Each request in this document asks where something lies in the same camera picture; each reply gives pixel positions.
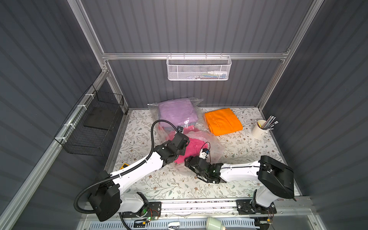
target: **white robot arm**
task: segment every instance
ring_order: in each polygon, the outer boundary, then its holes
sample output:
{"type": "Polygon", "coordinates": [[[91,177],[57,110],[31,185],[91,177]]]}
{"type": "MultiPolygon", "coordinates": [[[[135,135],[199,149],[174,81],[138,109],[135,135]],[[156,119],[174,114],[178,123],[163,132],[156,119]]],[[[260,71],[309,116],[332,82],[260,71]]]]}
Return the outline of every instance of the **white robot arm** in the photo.
{"type": "MultiPolygon", "coordinates": [[[[105,171],[97,177],[98,182],[85,188],[77,196],[74,207],[82,213],[96,213],[100,221],[105,221],[119,212],[131,212],[143,216],[148,201],[141,193],[124,193],[132,184],[149,173],[174,162],[184,155],[189,138],[182,133],[175,134],[172,141],[156,146],[145,158],[128,167],[107,174],[105,171]],[[78,206],[79,197],[89,192],[88,201],[93,210],[84,210],[78,206]]],[[[263,186],[256,190],[249,202],[249,214],[268,211],[271,203],[279,197],[294,198],[294,178],[290,167],[268,156],[248,164],[210,164],[206,161],[208,149],[199,156],[185,159],[185,166],[197,174],[206,183],[226,183],[233,180],[257,180],[263,186]]]]}

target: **ceramic cup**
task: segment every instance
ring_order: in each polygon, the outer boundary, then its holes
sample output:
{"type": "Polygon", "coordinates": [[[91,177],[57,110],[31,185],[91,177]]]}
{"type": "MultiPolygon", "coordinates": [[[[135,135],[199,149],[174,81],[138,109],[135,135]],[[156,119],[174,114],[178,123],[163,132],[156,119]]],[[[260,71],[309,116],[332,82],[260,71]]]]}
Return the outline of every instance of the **ceramic cup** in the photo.
{"type": "MultiPolygon", "coordinates": [[[[257,121],[261,126],[263,126],[266,121],[265,120],[258,120],[257,121]]],[[[255,139],[263,139],[264,136],[266,136],[268,134],[268,130],[263,130],[261,129],[257,123],[255,123],[255,126],[252,130],[252,136],[255,138],[255,139]]]]}

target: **purple towel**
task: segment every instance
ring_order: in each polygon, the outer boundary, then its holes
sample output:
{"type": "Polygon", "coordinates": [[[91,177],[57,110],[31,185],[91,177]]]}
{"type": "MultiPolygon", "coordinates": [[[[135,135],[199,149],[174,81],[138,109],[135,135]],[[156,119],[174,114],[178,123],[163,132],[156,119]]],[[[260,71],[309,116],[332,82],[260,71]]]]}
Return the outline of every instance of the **purple towel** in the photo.
{"type": "MultiPolygon", "coordinates": [[[[167,100],[159,103],[160,119],[171,122],[174,126],[188,127],[198,120],[192,102],[188,98],[167,100]]],[[[168,127],[168,123],[161,122],[161,126],[168,127]]]]}

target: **orange towel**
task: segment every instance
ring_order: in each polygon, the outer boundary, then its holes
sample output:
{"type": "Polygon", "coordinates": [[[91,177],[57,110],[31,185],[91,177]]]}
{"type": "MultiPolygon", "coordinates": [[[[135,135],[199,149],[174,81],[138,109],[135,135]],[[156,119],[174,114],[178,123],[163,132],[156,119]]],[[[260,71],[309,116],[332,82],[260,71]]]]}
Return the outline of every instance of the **orange towel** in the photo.
{"type": "Polygon", "coordinates": [[[220,109],[205,113],[209,130],[220,136],[243,130],[243,126],[231,109],[220,109]]]}

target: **clear plastic bag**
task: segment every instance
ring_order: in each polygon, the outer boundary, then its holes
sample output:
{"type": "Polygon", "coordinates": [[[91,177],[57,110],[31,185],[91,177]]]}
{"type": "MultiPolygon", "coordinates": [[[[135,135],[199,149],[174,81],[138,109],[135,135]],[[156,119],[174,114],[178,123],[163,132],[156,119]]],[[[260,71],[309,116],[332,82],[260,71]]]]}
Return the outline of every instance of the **clear plastic bag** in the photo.
{"type": "MultiPolygon", "coordinates": [[[[207,162],[211,164],[218,163],[222,154],[225,152],[225,147],[219,142],[217,137],[213,135],[211,132],[207,130],[197,131],[197,132],[189,132],[186,134],[187,137],[198,139],[204,142],[209,142],[210,145],[210,154],[207,157],[207,162]]],[[[190,169],[184,166],[184,163],[177,164],[175,162],[170,164],[171,167],[176,169],[179,173],[185,176],[195,176],[195,173],[192,172],[190,169]]]]}
{"type": "MultiPolygon", "coordinates": [[[[148,104],[153,120],[167,120],[175,127],[182,126],[183,133],[189,138],[210,143],[210,157],[208,162],[218,163],[225,147],[219,142],[209,130],[204,118],[204,111],[197,105],[201,102],[197,98],[172,99],[165,102],[148,104]]],[[[174,129],[167,123],[159,122],[156,125],[158,139],[160,143],[171,140],[174,137],[174,129]]],[[[195,175],[184,166],[184,163],[172,163],[171,166],[183,175],[195,175]]]]}
{"type": "MultiPolygon", "coordinates": [[[[204,119],[204,112],[197,105],[203,101],[198,98],[180,98],[164,102],[148,104],[148,109],[153,121],[163,119],[171,122],[175,127],[182,126],[184,134],[190,131],[208,130],[204,119]]],[[[165,122],[156,125],[159,142],[169,139],[169,134],[174,129],[165,122]]]]}

